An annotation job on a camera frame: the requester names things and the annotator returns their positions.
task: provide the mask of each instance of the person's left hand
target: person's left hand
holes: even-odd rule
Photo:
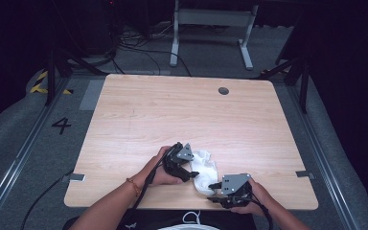
[[[145,178],[149,175],[151,170],[154,168],[154,166],[157,164],[157,162],[163,157],[164,153],[169,149],[170,147],[165,146],[158,151],[157,155],[153,156],[151,160],[146,164],[146,166],[139,171],[138,174],[141,174]],[[161,184],[181,184],[183,181],[178,178],[174,177],[172,175],[167,174],[164,171],[163,166],[160,166],[156,170],[156,175],[153,178],[153,181],[150,185],[161,185]]]

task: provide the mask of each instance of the table bracket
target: table bracket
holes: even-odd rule
[[[308,177],[310,180],[314,180],[315,176],[312,174],[312,172],[307,171],[297,171],[295,172],[297,174],[297,177]]]
[[[69,183],[71,181],[84,181],[85,175],[84,174],[77,174],[77,173],[70,173],[61,178],[61,182]]]

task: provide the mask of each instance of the wooden table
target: wooden table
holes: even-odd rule
[[[318,206],[271,82],[131,75],[106,78],[74,171],[85,180],[70,182],[65,204],[90,206],[176,142],[208,150],[219,180],[251,173],[288,209]],[[221,209],[192,180],[149,188],[139,208]]]

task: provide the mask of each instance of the white fabric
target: white fabric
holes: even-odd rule
[[[179,224],[176,226],[160,228],[159,230],[219,230],[203,224]]]
[[[212,196],[215,191],[208,188],[210,184],[218,183],[218,171],[214,161],[210,161],[211,153],[206,150],[193,151],[194,160],[190,161],[193,172],[199,172],[194,178],[194,185],[201,194]]]
[[[187,217],[190,214],[194,214],[196,216],[196,224],[193,224],[195,223],[194,221],[185,220],[185,217]],[[186,224],[178,224],[176,226],[160,228],[159,230],[219,230],[215,227],[201,224],[201,221],[199,220],[200,215],[201,215],[201,211],[199,211],[198,214],[195,212],[188,212],[183,217],[183,222]]]

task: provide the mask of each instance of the person's right hand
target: person's right hand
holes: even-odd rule
[[[252,193],[253,195],[264,205],[266,206],[269,202],[273,200],[273,197],[271,197],[270,193],[263,187],[261,184],[256,182],[254,179],[250,178],[249,183],[252,186]],[[259,207],[257,204],[250,202],[245,207],[234,207],[230,209],[233,213],[239,213],[239,214],[255,214],[259,216],[264,216],[261,207]]]

